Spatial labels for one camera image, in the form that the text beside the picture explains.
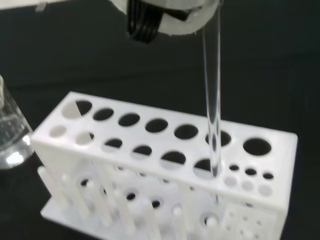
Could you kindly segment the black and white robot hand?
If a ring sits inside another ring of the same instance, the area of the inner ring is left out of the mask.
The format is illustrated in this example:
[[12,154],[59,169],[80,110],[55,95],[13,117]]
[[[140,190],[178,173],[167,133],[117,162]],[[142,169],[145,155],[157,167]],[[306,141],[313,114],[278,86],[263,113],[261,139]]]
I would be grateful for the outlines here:
[[131,40],[149,44],[158,33],[169,36],[193,34],[215,15],[219,0],[112,0],[127,17]]

